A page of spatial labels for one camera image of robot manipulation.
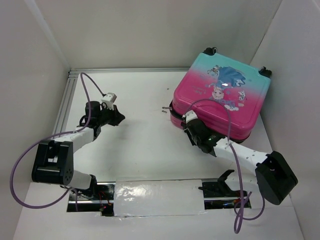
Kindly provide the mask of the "pink hard-shell suitcase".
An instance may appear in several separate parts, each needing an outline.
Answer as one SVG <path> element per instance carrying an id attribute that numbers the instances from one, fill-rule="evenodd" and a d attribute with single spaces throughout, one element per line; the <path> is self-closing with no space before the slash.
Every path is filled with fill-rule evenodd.
<path id="1" fill-rule="evenodd" d="M 174 90 L 170 120 L 182 128 L 183 115 L 193 110 L 208 128 L 241 143 L 257 122 L 271 77 L 265 66 L 256 68 L 208 47 Z"/>

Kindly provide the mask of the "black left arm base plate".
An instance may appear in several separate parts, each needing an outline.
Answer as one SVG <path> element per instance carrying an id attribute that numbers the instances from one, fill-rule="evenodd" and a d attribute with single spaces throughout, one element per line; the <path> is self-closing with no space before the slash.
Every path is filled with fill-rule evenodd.
<path id="1" fill-rule="evenodd" d="M 74 190 L 69 192 L 67 213 L 97 213 L 113 217 L 115 182 L 98 182 L 93 192 Z"/>

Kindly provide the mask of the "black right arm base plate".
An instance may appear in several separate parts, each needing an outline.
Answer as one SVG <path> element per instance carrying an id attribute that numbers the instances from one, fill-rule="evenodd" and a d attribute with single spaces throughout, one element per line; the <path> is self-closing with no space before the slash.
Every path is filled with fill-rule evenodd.
<path id="1" fill-rule="evenodd" d="M 226 183 L 231 180 L 230 175 L 235 171 L 228 169 L 218 178 L 206 178 L 201 180 L 198 187 L 202 191 L 205 210 L 233 209 L 240 202 L 240 190 L 232 190 Z"/>

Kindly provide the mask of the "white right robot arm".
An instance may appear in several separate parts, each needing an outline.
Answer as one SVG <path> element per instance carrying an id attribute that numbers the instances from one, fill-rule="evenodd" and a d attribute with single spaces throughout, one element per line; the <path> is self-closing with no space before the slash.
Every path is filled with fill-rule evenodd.
<path id="1" fill-rule="evenodd" d="M 198 118 L 186 120 L 183 130 L 191 144 L 205 154 L 233 162 L 238 159 L 241 167 L 254 174 L 262 197 L 273 205 L 280 205 L 298 184 L 293 170 L 277 151 L 256 151 L 228 140 L 225 135 L 209 129 Z"/>

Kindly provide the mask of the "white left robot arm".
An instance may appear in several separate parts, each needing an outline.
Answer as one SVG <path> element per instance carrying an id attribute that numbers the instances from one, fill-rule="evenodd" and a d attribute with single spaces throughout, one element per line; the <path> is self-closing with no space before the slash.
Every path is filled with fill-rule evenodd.
<path id="1" fill-rule="evenodd" d="M 37 146 L 31 179 L 36 183 L 72 187 L 88 200 L 97 197 L 99 187 L 92 174 L 74 169 L 74 154 L 95 141 L 105 125 L 118 126 L 125 116 L 118 107 L 106 101 L 90 101 L 75 131 L 52 140 L 42 140 Z"/>

